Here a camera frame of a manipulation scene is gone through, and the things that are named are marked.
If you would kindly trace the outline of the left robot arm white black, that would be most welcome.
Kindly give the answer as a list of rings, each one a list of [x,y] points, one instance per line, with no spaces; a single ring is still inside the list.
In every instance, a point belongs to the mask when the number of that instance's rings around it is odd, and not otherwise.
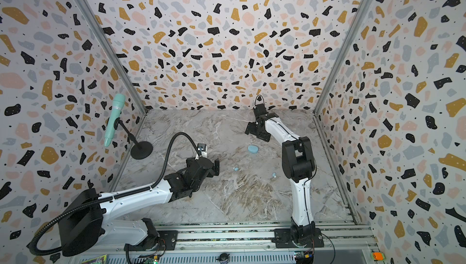
[[[220,161],[211,161],[204,144],[195,145],[196,156],[186,160],[186,167],[166,174],[168,161],[156,182],[126,191],[97,193],[83,191],[59,216],[40,228],[28,244],[36,256],[61,253],[79,255],[94,246],[124,243],[137,251],[156,245],[160,234],[152,220],[125,223],[118,218],[139,209],[191,197],[203,181],[220,173]]]

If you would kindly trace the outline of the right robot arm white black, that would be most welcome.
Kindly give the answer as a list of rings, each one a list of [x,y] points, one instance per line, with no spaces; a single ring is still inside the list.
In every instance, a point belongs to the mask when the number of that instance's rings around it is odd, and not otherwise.
[[[268,112],[264,104],[255,105],[253,112],[255,121],[248,123],[245,134],[265,142],[274,138],[281,144],[282,170],[291,184],[291,227],[285,230],[286,236],[279,237],[276,243],[317,247],[322,244],[322,236],[311,211],[311,180],[317,171],[311,141],[306,136],[295,134],[277,114]]]

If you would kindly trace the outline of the blue earbud charging case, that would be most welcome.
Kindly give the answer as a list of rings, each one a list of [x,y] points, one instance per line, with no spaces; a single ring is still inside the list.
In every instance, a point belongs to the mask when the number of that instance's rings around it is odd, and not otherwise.
[[[256,153],[258,153],[258,147],[255,146],[255,145],[249,145],[249,146],[248,146],[248,151],[249,151],[250,153],[256,154]]]

